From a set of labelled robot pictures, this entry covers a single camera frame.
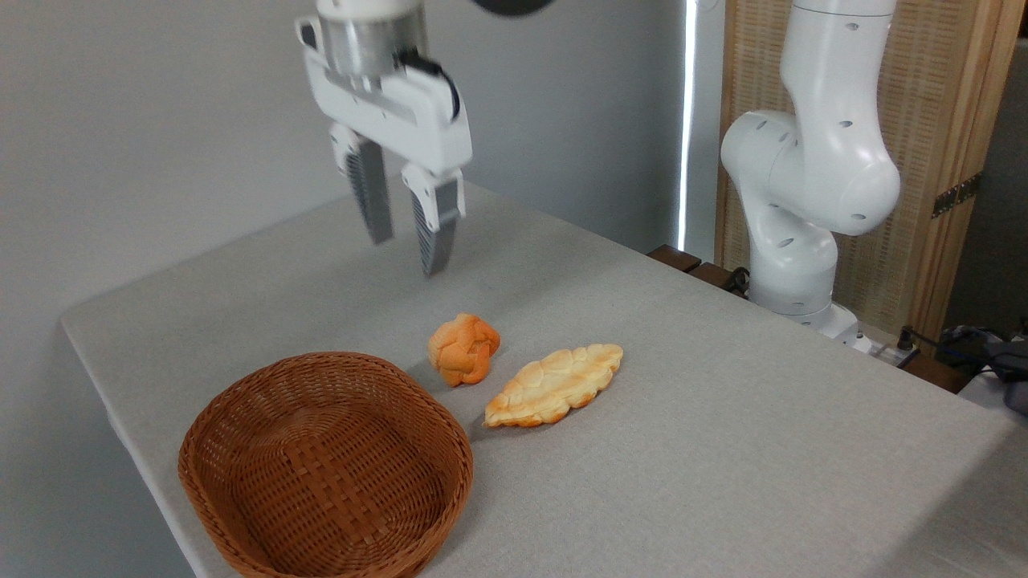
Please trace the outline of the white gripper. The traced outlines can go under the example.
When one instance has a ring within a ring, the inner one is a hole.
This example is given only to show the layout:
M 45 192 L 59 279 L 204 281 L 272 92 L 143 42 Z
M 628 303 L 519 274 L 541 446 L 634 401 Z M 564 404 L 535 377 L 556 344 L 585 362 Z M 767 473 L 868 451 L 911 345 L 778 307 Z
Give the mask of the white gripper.
M 333 158 L 348 179 L 370 240 L 379 245 L 394 236 L 386 148 L 410 161 L 402 169 L 402 180 L 411 192 L 423 274 L 433 277 L 445 270 L 458 220 L 467 212 L 458 168 L 473 158 L 467 113 L 453 112 L 451 85 L 442 77 L 405 67 L 382 77 L 378 89 L 357 89 L 331 71 L 318 19 L 297 19 L 295 28 L 298 38 L 313 37 L 318 43 L 316 47 L 301 43 L 313 99 L 335 121 L 330 128 Z

